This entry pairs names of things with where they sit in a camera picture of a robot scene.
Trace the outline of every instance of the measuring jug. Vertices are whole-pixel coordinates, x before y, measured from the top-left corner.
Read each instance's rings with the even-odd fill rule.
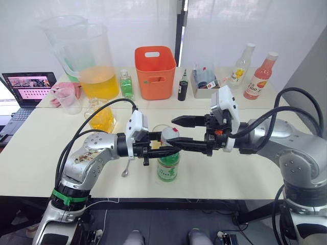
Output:
[[[86,38],[86,24],[87,20],[82,16],[65,15],[46,19],[40,23],[40,26],[48,38],[51,46],[54,47],[56,44],[62,41]],[[78,81],[76,77],[72,77],[69,74],[67,74],[67,76],[72,82]]]
[[[65,71],[78,78],[88,98],[112,99],[118,95],[119,87],[107,30],[102,24],[87,24],[86,30],[86,38],[58,43],[55,53]]]

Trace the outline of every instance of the small green bottle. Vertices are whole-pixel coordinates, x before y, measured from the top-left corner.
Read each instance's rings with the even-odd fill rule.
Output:
[[[130,99],[130,100],[134,101],[135,97],[134,97],[134,93],[133,93],[132,78],[128,74],[127,70],[121,70],[119,84],[121,87],[122,96],[126,99]]]
[[[167,127],[161,132],[162,146],[169,145],[167,139],[179,137],[179,132],[176,128]],[[179,152],[167,157],[158,158],[157,174],[158,177],[165,182],[173,181],[177,176]]]

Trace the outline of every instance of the white table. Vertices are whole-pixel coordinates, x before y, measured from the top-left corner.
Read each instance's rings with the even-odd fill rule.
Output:
[[[179,86],[179,80],[181,79],[184,68],[177,67],[175,71],[175,77],[174,77],[174,85],[173,85],[173,92],[172,96],[167,100],[158,100],[158,101],[147,101],[142,99],[141,91],[139,89],[138,85],[138,79],[135,68],[129,68],[129,67],[122,67],[121,69],[127,69],[129,74],[132,77],[133,81],[133,89],[135,94],[135,100],[137,102],[137,106],[140,109],[206,109],[208,110],[211,105],[210,99],[195,99],[192,92],[191,84],[188,85],[188,91],[186,94],[186,100],[185,101],[179,101],[177,99],[178,94],[178,86]],[[120,68],[116,69],[116,74],[120,74]],[[244,85],[246,84],[246,81],[250,80],[253,76],[255,71],[255,68],[250,68],[245,81]],[[227,77],[230,72],[230,68],[228,67],[218,67],[215,70],[215,74],[218,79]],[[188,77],[191,75],[191,68],[187,69]],[[59,80],[58,83],[61,82],[69,82],[68,77],[64,74]],[[277,95],[275,89],[271,85],[271,83],[267,83],[265,88],[262,90],[262,94],[258,97],[258,99],[254,101],[250,101],[243,97],[244,88],[240,87],[238,89],[234,89],[233,95],[235,96],[238,104],[239,109],[271,109],[274,105],[275,97]],[[115,98],[122,98],[121,93]],[[50,103],[50,100],[53,99],[52,94],[48,94],[45,99],[43,99],[39,105],[38,108],[52,108],[52,105]],[[88,98],[85,96],[84,93],[81,94],[80,102],[83,108],[88,107]],[[287,105],[286,101],[282,98],[280,105]],[[129,108],[130,105],[128,102],[120,102],[116,103],[111,106],[111,108]]]
[[[67,115],[53,108],[37,108],[0,154],[0,195],[48,197],[54,186],[59,155],[83,123],[82,110]],[[204,115],[204,109],[141,109],[148,116],[149,128],[171,125],[180,115]],[[241,121],[258,118],[267,109],[240,110]],[[131,109],[113,108],[117,119],[114,132],[124,132]],[[291,112],[278,114],[303,132],[306,126]],[[202,140],[205,128],[177,127],[180,135]],[[78,139],[72,151],[81,147]],[[237,150],[215,151],[212,157],[181,152],[176,180],[161,181],[156,175],[156,159],[143,166],[142,159],[130,165],[130,174],[121,177],[127,158],[108,162],[91,191],[94,198],[190,198],[190,199],[273,199],[282,185],[278,167],[257,155],[240,155]]]

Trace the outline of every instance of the floor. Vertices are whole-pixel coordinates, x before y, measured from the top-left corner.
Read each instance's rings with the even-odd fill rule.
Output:
[[[102,229],[105,211],[94,210],[92,212],[96,217],[92,227],[94,229]],[[102,243],[109,245],[123,244],[129,232],[138,229],[145,237],[146,245],[187,245],[186,236],[191,228],[199,228],[212,241],[215,239],[218,231],[238,229],[231,222],[231,216],[221,215],[217,212],[204,213],[200,210],[108,210]],[[240,245],[250,244],[239,232],[228,233],[236,234]],[[249,224],[244,233],[254,245],[277,244],[272,229],[261,222]],[[32,244],[32,240],[26,237],[25,230],[20,230],[0,238],[0,245],[16,244]]]

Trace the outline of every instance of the pitcher handle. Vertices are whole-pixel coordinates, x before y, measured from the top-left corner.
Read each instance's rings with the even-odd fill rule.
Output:
[[[62,54],[63,48],[64,48],[64,43],[60,42],[54,45],[53,47],[53,51],[55,53],[55,56],[57,57],[57,59],[59,60],[60,64],[62,65],[63,69],[65,70],[65,72],[75,78],[79,78],[80,75],[78,72],[73,71],[66,63],[64,56]]]

